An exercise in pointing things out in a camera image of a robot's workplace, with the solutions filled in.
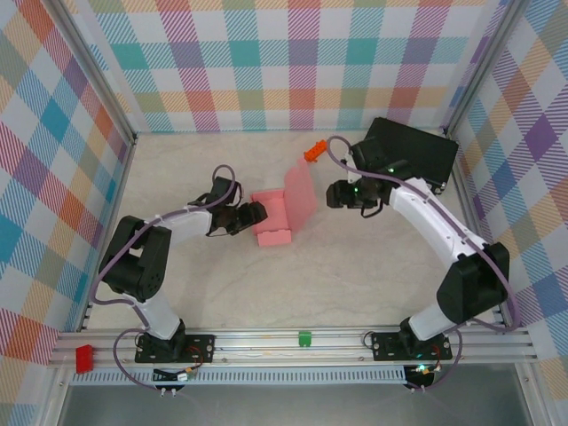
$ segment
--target pink box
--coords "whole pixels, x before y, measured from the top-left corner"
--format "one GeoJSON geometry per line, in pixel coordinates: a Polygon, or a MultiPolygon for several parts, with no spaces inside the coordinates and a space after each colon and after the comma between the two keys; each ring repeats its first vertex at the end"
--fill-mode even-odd
{"type": "Polygon", "coordinates": [[[252,227],[258,245],[276,246],[292,242],[292,232],[299,231],[318,207],[308,163],[302,158],[284,177],[284,189],[253,193],[266,209],[266,218],[252,227]]]}

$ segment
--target colorful plaid wall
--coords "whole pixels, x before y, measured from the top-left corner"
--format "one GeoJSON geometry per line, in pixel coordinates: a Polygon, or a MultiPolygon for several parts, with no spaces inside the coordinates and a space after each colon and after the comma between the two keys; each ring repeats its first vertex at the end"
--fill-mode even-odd
{"type": "Polygon", "coordinates": [[[437,128],[506,3],[67,0],[142,131],[437,128]]]}
{"type": "Polygon", "coordinates": [[[0,0],[0,425],[25,425],[70,330],[127,144],[39,0],[0,0]]]}
{"type": "Polygon", "coordinates": [[[486,238],[568,422],[568,2],[533,0],[457,131],[486,238]]]}

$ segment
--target black case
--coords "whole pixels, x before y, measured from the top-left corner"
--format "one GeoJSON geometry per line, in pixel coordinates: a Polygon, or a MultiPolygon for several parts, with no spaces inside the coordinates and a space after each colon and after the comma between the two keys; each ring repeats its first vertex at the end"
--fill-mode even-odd
{"type": "Polygon", "coordinates": [[[455,141],[386,118],[373,120],[367,138],[381,142],[385,165],[407,160],[414,174],[432,185],[433,192],[448,182],[458,152],[455,141]]]}

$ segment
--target green connector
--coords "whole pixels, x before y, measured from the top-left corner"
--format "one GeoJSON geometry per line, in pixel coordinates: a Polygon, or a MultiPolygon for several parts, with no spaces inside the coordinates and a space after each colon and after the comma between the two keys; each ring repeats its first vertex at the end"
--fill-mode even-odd
{"type": "Polygon", "coordinates": [[[312,332],[311,331],[301,331],[298,333],[298,342],[303,348],[309,348],[312,346],[312,332]]]}

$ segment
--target orange connector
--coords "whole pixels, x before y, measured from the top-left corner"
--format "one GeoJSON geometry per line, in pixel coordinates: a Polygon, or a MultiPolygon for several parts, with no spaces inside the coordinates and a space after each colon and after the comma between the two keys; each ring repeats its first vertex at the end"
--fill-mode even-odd
{"type": "Polygon", "coordinates": [[[310,151],[304,153],[304,159],[307,162],[318,162],[318,157],[327,150],[327,143],[324,139],[316,143],[310,151]]]}

